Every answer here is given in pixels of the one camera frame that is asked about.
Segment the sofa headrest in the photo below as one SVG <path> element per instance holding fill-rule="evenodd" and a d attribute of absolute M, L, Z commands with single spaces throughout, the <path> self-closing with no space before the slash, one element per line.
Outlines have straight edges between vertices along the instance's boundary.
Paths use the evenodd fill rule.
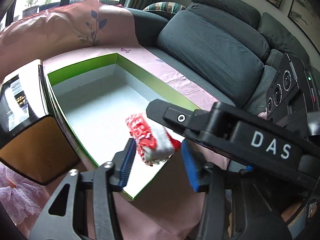
<path fill-rule="evenodd" d="M 238 19 L 257 29 L 260 21 L 259 11 L 241 0 L 191 0 L 195 3 L 204 3 L 232 14 Z"/>
<path fill-rule="evenodd" d="M 309 55 L 298 39 L 270 14 L 262 14 L 257 31 L 267 40 L 270 49 L 298 58 L 307 66 L 310 64 Z"/>

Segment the folded cloth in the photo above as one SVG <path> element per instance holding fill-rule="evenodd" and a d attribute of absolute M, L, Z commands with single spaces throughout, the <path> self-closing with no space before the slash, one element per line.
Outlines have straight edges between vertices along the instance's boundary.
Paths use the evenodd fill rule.
<path fill-rule="evenodd" d="M 29 215 L 39 215 L 37 197 L 42 187 L 0 163 L 0 201 L 12 221 L 19 225 Z"/>
<path fill-rule="evenodd" d="M 126 119 L 131 136 L 137 143 L 137 150 L 148 166 L 168 160 L 181 146 L 162 125 L 149 119 L 146 114 L 132 114 Z"/>

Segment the black wire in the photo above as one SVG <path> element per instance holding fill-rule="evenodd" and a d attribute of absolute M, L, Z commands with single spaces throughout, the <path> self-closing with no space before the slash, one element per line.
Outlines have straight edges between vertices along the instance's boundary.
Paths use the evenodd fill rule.
<path fill-rule="evenodd" d="M 306 196 L 306 198 L 304 199 L 304 201 L 302 202 L 302 204 L 299 206 L 299 208 L 297 209 L 297 211 L 288 219 L 288 221 L 285 223 L 286 225 L 289 225 L 299 214 L 300 212 L 303 210 L 303 208 L 305 207 L 305 205 L 308 203 L 308 201 L 310 200 L 311 196 L 314 194 L 316 188 L 318 187 L 318 184 L 320 182 L 320 175 L 318 178 L 318 181 L 315 185 L 315 187 L 313 188 L 313 190 L 310 190 L 309 194 Z"/>

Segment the rolled towel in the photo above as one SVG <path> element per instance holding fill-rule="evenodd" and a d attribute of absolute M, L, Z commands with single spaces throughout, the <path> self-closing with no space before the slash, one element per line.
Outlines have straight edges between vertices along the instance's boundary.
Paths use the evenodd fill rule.
<path fill-rule="evenodd" d="M 168 160 L 181 146 L 165 127 L 149 119 L 145 113 L 130 115 L 126 125 L 137 143 L 141 159 L 148 166 Z"/>

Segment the box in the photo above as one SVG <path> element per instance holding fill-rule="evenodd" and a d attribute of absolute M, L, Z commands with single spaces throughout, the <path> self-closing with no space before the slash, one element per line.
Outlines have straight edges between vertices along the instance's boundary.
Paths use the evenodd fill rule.
<path fill-rule="evenodd" d="M 52 100 L 81 149 L 81 159 L 94 167 L 111 161 L 130 137 L 125 119 L 145 112 L 162 99 L 189 110 L 197 107 L 183 95 L 125 57 L 114 53 L 85 60 L 48 73 Z M 183 140 L 169 130 L 173 138 Z M 146 166 L 135 156 L 128 185 L 133 200 L 165 163 Z"/>

